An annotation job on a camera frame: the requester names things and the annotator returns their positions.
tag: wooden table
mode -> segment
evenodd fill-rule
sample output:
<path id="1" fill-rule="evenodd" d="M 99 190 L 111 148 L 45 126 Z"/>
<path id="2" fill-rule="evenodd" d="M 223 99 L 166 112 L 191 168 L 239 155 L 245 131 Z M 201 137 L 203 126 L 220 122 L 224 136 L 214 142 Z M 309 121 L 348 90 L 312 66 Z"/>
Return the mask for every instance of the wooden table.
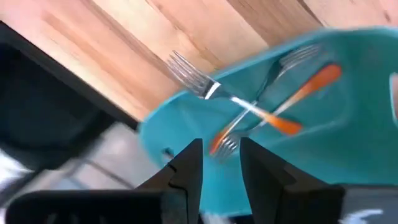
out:
<path id="1" fill-rule="evenodd" d="M 210 72 L 322 26 L 396 26 L 398 2 L 0 0 L 0 20 L 142 120 L 179 88 L 172 50 Z"/>

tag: black plastic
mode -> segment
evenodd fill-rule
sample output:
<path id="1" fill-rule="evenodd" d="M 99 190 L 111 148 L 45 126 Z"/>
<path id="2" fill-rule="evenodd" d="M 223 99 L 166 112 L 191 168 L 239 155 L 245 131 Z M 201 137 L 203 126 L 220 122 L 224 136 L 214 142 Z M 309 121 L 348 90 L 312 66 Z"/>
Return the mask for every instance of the black plastic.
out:
<path id="1" fill-rule="evenodd" d="M 30 193 L 10 204 L 6 223 L 197 224 L 202 170 L 203 143 L 196 139 L 135 190 Z"/>
<path id="2" fill-rule="evenodd" d="M 32 170 L 58 168 L 114 122 L 102 96 L 2 22 L 0 71 L 0 148 Z"/>
<path id="3" fill-rule="evenodd" d="M 398 187 L 328 185 L 249 138 L 241 165 L 255 223 L 394 223 Z"/>

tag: cutlery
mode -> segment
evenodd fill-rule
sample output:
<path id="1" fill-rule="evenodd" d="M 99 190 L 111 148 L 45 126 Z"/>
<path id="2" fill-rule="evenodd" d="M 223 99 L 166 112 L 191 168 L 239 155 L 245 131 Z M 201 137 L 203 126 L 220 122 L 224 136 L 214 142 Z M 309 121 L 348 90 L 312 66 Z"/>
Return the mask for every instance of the cutlery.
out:
<path id="1" fill-rule="evenodd" d="M 324 86 L 335 82 L 337 79 L 339 79 L 340 75 L 341 67 L 339 65 L 332 63 L 324 66 L 314 76 L 312 76 L 299 90 L 297 90 L 291 97 L 284 101 L 274 111 L 274 115 L 280 114 L 301 99 L 316 92 Z M 213 140 L 210 154 L 215 154 L 217 152 L 215 154 L 216 157 L 221 159 L 227 158 L 238 147 L 242 137 L 249 136 L 255 130 L 264 126 L 266 123 L 267 121 L 261 121 L 253 128 L 235 130 L 229 133 L 227 138 L 225 137 L 225 133 L 220 132 Z"/>
<path id="2" fill-rule="evenodd" d="M 222 87 L 221 83 L 196 69 L 179 53 L 176 51 L 173 51 L 173 53 L 174 55 L 171 55 L 171 59 L 167 61 L 168 68 L 172 72 L 172 75 L 197 97 L 204 100 L 227 98 L 256 114 L 258 117 L 267 120 L 268 123 L 285 134 L 296 134 L 302 129 L 302 125 L 299 123 L 279 118 L 232 95 Z"/>
<path id="3" fill-rule="evenodd" d="M 279 60 L 276 60 L 272 65 L 270 70 L 268 71 L 267 76 L 269 76 L 268 82 L 266 83 L 264 90 L 272 84 L 277 78 L 282 76 L 286 71 L 291 68 L 294 68 L 296 65 L 313 58 L 318 55 L 321 50 L 321 46 L 319 44 L 312 44 L 308 46 L 301 47 L 299 49 L 288 52 L 284 57 L 281 57 Z M 259 101 L 259 98 L 263 95 L 259 95 L 256 101 L 253 101 L 252 104 L 256 105 Z M 220 134 L 216 136 L 217 139 L 222 139 L 222 141 L 212 141 L 212 145 L 210 146 L 210 154 L 214 154 L 214 152 L 219 148 L 225 148 L 226 150 L 235 146 L 235 136 L 229 133 L 234 129 L 234 127 L 247 115 L 249 110 L 244 110 L 241 114 L 239 114 L 235 119 L 233 119 L 225 128 L 220 131 Z"/>

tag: teal tray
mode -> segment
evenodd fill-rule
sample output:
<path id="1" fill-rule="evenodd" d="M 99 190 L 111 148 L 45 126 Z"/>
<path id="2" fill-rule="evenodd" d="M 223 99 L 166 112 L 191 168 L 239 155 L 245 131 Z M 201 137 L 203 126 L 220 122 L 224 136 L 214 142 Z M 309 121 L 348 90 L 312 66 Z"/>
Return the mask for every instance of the teal tray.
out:
<path id="1" fill-rule="evenodd" d="M 341 65 L 340 79 L 281 114 L 304 125 L 300 134 L 285 136 L 267 125 L 250 138 L 331 184 L 398 184 L 398 129 L 391 95 L 392 74 L 398 72 L 397 30 L 320 30 L 219 71 L 216 79 L 238 96 L 253 100 L 272 62 L 312 43 L 321 43 L 328 55 L 284 75 L 260 106 L 273 109 L 326 61 Z M 140 137 L 153 161 L 163 167 L 167 162 L 163 149 L 169 147 L 178 154 L 194 138 L 202 138 L 207 147 L 241 111 L 227 100 L 201 100 L 182 91 L 146 118 Z M 255 122 L 258 119 L 249 115 L 240 127 Z M 201 210 L 250 214 L 239 153 L 223 164 L 206 149 L 203 153 Z"/>

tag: silver fork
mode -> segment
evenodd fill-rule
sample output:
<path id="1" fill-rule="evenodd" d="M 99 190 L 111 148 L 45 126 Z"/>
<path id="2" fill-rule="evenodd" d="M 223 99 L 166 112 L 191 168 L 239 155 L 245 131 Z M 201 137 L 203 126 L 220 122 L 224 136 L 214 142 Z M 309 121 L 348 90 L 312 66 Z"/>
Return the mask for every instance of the silver fork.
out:
<path id="1" fill-rule="evenodd" d="M 320 53 L 321 49 L 322 48 L 319 44 L 313 44 L 301 47 L 288 53 L 285 57 L 282 57 L 278 61 L 274 62 L 274 64 L 279 63 L 281 68 L 277 77 L 279 78 L 285 72 L 296 67 L 302 62 L 314 58 Z M 252 128 L 233 130 L 233 128 L 243 119 L 243 117 L 245 117 L 247 113 L 247 110 L 243 111 L 240 115 L 238 115 L 238 117 L 232 120 L 229 125 L 227 125 L 230 132 L 226 133 L 226 136 L 221 140 L 221 144 L 217 148 L 215 156 L 218 159 L 225 160 L 228 158 L 228 156 L 230 156 L 238 148 L 241 138 L 249 136 L 255 130 L 264 125 L 264 123 L 261 122 Z"/>
<path id="2" fill-rule="evenodd" d="M 249 102 L 232 95 L 222 88 L 221 83 L 196 69 L 179 53 L 176 51 L 173 51 L 173 53 L 174 55 L 171 55 L 171 59 L 167 61 L 168 68 L 174 77 L 183 85 L 185 85 L 197 97 L 205 100 L 214 98 L 227 98 L 254 113 L 263 120 L 268 120 L 276 128 L 286 134 L 295 134 L 297 131 L 299 131 L 299 129 L 301 129 L 301 125 L 298 123 L 278 118 L 270 114 L 270 112 L 260 109 L 257 106 L 254 106 Z"/>

